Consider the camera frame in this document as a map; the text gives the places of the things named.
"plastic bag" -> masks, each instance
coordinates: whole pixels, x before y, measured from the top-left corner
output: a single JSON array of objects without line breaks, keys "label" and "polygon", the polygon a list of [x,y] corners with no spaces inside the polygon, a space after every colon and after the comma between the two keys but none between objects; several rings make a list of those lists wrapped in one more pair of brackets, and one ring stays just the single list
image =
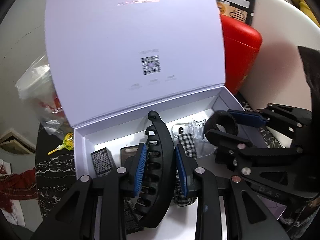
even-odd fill
[{"label": "plastic bag", "polygon": [[72,132],[57,97],[46,54],[36,59],[17,81],[19,98],[30,106],[47,131],[63,139]]}]

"white wall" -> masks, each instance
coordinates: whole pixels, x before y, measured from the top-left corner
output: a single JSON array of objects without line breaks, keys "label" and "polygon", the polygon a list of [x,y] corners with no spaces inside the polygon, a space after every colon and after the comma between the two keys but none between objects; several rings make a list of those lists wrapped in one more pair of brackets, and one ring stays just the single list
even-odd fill
[{"label": "white wall", "polygon": [[274,103],[311,110],[297,46],[319,50],[319,27],[283,0],[256,0],[255,8],[252,27],[261,34],[262,45],[240,92],[253,109]]},{"label": "white wall", "polygon": [[45,0],[16,0],[0,25],[0,135],[15,129],[36,144],[39,122],[15,83],[44,51]]}]

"black marble surface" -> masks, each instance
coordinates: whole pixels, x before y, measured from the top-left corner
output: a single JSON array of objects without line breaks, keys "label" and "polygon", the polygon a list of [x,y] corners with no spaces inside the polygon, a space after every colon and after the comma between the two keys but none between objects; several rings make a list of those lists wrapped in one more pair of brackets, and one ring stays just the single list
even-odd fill
[{"label": "black marble surface", "polygon": [[[253,111],[240,94],[236,95],[236,98],[246,111]],[[269,148],[281,147],[266,127],[259,128],[259,131]],[[62,149],[47,155],[59,144],[62,144],[62,141],[55,135],[48,135],[40,125],[36,146],[36,185],[43,217],[76,182],[73,151]]]}]

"metal screw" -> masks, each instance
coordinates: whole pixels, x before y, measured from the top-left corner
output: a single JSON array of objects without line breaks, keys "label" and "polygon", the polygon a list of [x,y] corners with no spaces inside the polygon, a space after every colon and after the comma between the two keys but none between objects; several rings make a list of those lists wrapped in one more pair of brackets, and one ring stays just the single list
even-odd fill
[{"label": "metal screw", "polygon": [[197,167],[197,168],[196,168],[196,173],[199,173],[199,174],[204,173],[204,168],[202,168],[202,167]]},{"label": "metal screw", "polygon": [[239,183],[241,181],[241,178],[239,176],[232,176],[231,180],[235,183]]},{"label": "metal screw", "polygon": [[117,172],[118,173],[125,173],[127,171],[127,169],[125,168],[125,167],[119,167],[118,169],[117,169]]},{"label": "metal screw", "polygon": [[90,179],[90,177],[88,175],[83,175],[83,176],[81,176],[80,181],[87,182],[89,179]]},{"label": "metal screw", "polygon": [[246,146],[245,146],[244,143],[239,143],[239,144],[237,145],[237,148],[238,148],[239,150],[243,150],[243,149],[246,148]]},{"label": "metal screw", "polygon": [[251,169],[248,168],[248,167],[244,167],[244,168],[242,168],[241,173],[242,173],[243,175],[250,175]]},{"label": "metal screw", "polygon": [[298,148],[297,148],[297,153],[303,153],[303,150],[302,150],[301,147],[298,147]]}]

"clear plastic part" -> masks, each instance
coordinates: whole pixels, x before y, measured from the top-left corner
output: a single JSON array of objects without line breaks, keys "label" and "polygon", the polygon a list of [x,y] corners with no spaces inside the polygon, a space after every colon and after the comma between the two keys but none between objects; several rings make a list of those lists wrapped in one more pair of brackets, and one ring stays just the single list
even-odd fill
[{"label": "clear plastic part", "polygon": [[213,154],[217,147],[210,144],[204,136],[205,121],[205,118],[200,118],[199,120],[192,119],[192,122],[189,123],[174,124],[171,127],[171,134],[174,145],[177,145],[179,143],[178,134],[192,134],[195,142],[195,151],[197,158],[202,158]]},{"label": "clear plastic part", "polygon": [[19,98],[34,110],[48,134],[63,139],[72,132],[56,94],[45,53],[26,70],[16,88]]}]

